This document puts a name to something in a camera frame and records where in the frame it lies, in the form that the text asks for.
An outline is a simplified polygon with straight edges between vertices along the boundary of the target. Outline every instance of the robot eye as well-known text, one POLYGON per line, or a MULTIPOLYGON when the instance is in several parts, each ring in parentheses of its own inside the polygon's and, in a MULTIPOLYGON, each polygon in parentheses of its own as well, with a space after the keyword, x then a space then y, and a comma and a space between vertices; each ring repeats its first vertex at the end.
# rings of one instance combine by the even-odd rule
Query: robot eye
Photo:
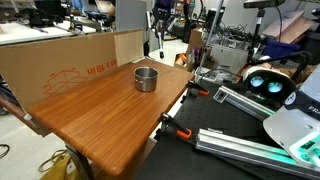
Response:
POLYGON ((281 83, 277 83, 277 82, 271 82, 268 85, 268 90, 271 93, 277 93, 280 92, 282 89, 282 84, 281 83))
POLYGON ((259 87, 263 84, 263 79, 260 76, 255 76, 251 79, 250 83, 253 87, 259 87))

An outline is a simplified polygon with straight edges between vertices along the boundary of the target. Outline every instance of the desk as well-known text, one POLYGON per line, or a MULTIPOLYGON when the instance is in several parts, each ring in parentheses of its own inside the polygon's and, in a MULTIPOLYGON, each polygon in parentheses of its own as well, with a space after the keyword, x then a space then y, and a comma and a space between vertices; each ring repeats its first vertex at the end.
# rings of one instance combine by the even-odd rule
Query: desk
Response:
MULTIPOLYGON (((202 83, 210 91, 210 95, 187 97, 175 116, 177 121, 193 130, 193 138, 199 128, 212 128, 223 131, 226 135, 267 145, 275 144, 265 133, 260 120, 229 103, 215 102, 212 97, 219 86, 206 81, 202 83)), ((172 128, 167 128, 167 131, 161 134, 160 140, 144 161, 135 179, 302 179, 194 150, 190 144, 175 136, 172 128)))
POLYGON ((52 96, 30 108, 41 124, 91 159, 110 175, 118 175, 145 144, 194 75, 159 62, 142 60, 52 96), (158 70, 153 92, 135 89, 134 69, 158 70))
MULTIPOLYGON (((0 28, 4 32, 4 34, 0 34, 0 45, 71 36, 72 33, 67 31, 69 26, 70 22, 64 21, 57 27, 42 28, 48 31, 48 33, 43 33, 18 23, 0 24, 0 28)), ((96 32, 95 29, 86 26, 83 27, 83 31, 85 33, 96 32)))

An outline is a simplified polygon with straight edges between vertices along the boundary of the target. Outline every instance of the wall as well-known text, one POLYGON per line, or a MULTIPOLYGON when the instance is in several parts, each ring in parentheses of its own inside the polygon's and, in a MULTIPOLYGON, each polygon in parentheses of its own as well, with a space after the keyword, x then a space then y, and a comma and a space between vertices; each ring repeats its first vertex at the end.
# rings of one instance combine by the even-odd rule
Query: wall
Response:
MULTIPOLYGON (((245 0, 225 0, 223 5, 226 7, 226 11, 223 15, 222 21, 227 26, 247 24, 246 32, 254 32, 258 9, 244 9, 244 2, 245 0)), ((281 14, 284 14, 286 11, 294 11, 299 2, 300 1, 297 0, 287 0, 284 4, 279 6, 281 14)), ((216 8, 218 6, 219 0, 203 0, 203 3, 204 6, 207 7, 207 9, 216 8)), ((311 10, 314 8, 320 8, 320 4, 301 2, 298 10, 305 10, 305 18, 315 19, 315 17, 311 14, 311 10)), ((196 7, 194 9, 194 13, 199 14, 200 9, 200 0, 196 0, 196 7)), ((266 29, 272 22, 274 22, 277 19, 279 19, 277 10, 275 8, 266 8, 266 15, 262 21, 260 32, 266 29)))

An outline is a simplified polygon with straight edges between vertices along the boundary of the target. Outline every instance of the yellow bag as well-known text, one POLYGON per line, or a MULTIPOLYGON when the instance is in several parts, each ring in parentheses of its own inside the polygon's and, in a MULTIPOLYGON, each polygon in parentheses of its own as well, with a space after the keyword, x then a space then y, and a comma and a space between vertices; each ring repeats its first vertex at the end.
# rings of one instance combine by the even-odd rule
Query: yellow bag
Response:
POLYGON ((41 180, 78 180, 80 179, 79 173, 71 160, 67 150, 58 150, 52 157, 42 163, 39 168, 39 172, 46 172, 41 177, 41 180), (53 165, 44 169, 43 166, 48 162, 52 162, 53 165))

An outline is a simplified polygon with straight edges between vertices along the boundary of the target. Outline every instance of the stainless steel bowl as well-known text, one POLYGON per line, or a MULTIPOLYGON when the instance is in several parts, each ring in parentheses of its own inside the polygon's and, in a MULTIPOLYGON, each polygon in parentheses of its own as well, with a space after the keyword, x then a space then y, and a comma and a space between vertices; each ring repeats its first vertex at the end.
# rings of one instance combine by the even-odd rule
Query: stainless steel bowl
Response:
POLYGON ((139 67, 134 70, 135 87, 143 92, 153 91, 157 86, 158 71, 150 67, 139 67))

